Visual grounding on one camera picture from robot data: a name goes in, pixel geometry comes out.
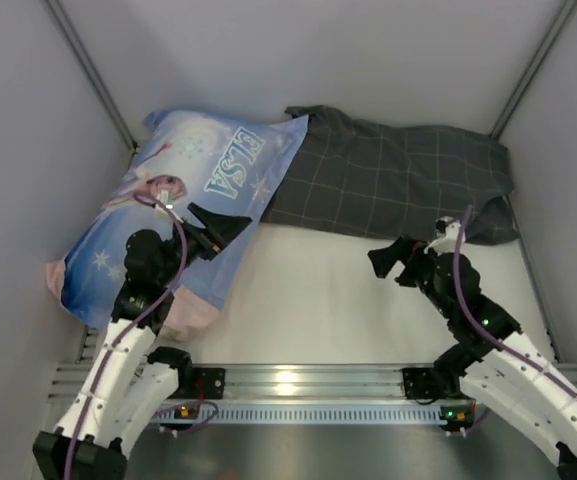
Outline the grey checked pillowcase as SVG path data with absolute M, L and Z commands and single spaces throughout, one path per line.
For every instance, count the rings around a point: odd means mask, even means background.
M 392 127 L 339 109 L 293 106 L 308 130 L 262 219 L 364 238 L 430 241 L 441 217 L 471 207 L 468 242 L 519 236 L 507 201 L 514 189 L 508 149 L 450 126 Z

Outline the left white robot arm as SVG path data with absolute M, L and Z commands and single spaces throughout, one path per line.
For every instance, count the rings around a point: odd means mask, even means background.
M 126 277 L 102 347 L 71 406 L 32 448 L 45 479 L 121 479 L 133 447 L 161 404 L 192 377 L 188 353 L 154 345 L 173 305 L 173 288 L 195 259 L 212 260 L 252 220 L 191 203 L 199 223 L 181 219 L 161 201 L 137 201 L 166 214 L 170 239 L 142 229 L 126 242 Z

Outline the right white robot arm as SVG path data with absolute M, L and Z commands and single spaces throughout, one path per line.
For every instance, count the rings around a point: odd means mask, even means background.
M 560 478 L 577 479 L 577 386 L 482 293 L 470 260 L 409 237 L 368 258 L 379 278 L 401 263 L 397 284 L 418 289 L 446 320 L 456 343 L 430 370 L 442 392 L 483 404 L 537 446 Z

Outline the Elsa print blue pillow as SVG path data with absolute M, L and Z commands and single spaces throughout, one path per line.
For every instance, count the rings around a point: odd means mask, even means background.
M 189 203 L 252 223 L 212 261 L 184 269 L 162 334 L 188 341 L 215 322 L 237 269 L 273 194 L 308 130 L 308 118 L 266 125 L 191 110 L 155 110 L 145 119 L 152 137 L 95 220 L 71 250 L 46 267 L 46 282 L 61 305 L 89 327 L 106 327 L 124 281 L 129 236 L 152 229 L 173 233 L 170 218 L 134 198 L 174 195 L 174 211 L 191 220 Z

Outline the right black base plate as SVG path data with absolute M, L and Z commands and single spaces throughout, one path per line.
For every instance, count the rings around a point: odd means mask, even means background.
M 408 367 L 402 370 L 405 397 L 420 405 L 430 405 L 446 397 L 446 382 L 434 369 Z

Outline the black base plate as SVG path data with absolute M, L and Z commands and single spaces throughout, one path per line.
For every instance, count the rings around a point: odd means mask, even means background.
M 213 367 L 194 367 L 186 398 L 191 400 L 221 400 L 225 388 L 226 370 Z
M 420 405 L 430 405 L 446 397 L 446 382 L 434 369 L 408 367 L 402 370 L 405 397 Z

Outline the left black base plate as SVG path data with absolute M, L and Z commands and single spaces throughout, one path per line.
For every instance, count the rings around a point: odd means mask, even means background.
M 226 370 L 213 367 L 194 367 L 186 398 L 191 400 L 221 400 L 225 388 Z

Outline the aluminium mounting rail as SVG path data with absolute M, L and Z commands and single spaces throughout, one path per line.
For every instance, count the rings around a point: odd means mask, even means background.
M 222 400 L 404 400 L 399 365 L 226 365 Z M 187 399 L 184 387 L 172 395 Z

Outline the left aluminium corner post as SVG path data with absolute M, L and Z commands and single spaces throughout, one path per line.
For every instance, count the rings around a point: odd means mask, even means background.
M 42 0 L 41 4 L 65 40 L 69 50 L 73 54 L 90 87 L 96 95 L 97 100 L 108 115 L 122 142 L 130 152 L 135 152 L 138 149 L 138 142 L 130 132 L 126 121 L 120 113 L 119 108 L 95 65 L 92 56 L 89 54 L 88 49 L 62 2 L 58 0 Z

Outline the aluminium corner post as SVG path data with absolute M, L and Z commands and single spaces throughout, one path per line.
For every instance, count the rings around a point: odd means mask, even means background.
M 560 1 L 553 18 L 549 21 L 545 33 L 532 53 L 529 61 L 523 69 L 519 79 L 515 83 L 508 99 L 494 122 L 488 136 L 499 140 L 509 125 L 520 103 L 535 81 L 543 64 L 547 60 L 554 46 L 562 36 L 567 25 L 577 11 L 577 0 Z
M 97 100 L 108 115 L 122 142 L 130 152 L 135 152 L 138 149 L 138 142 L 130 132 L 126 121 L 120 113 L 119 108 L 95 65 L 92 56 L 89 54 L 88 49 L 62 2 L 58 0 L 42 0 L 41 4 L 65 40 L 69 50 L 73 54 L 90 87 L 96 95 Z

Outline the right aluminium corner post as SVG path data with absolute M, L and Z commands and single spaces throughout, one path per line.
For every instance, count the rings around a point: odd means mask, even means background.
M 543 64 L 547 60 L 554 46 L 562 36 L 567 25 L 577 11 L 577 0 L 560 1 L 553 18 L 549 21 L 545 33 L 532 53 L 529 61 L 523 69 L 519 79 L 515 83 L 508 99 L 494 122 L 488 136 L 499 140 L 509 125 L 520 103 L 535 81 Z

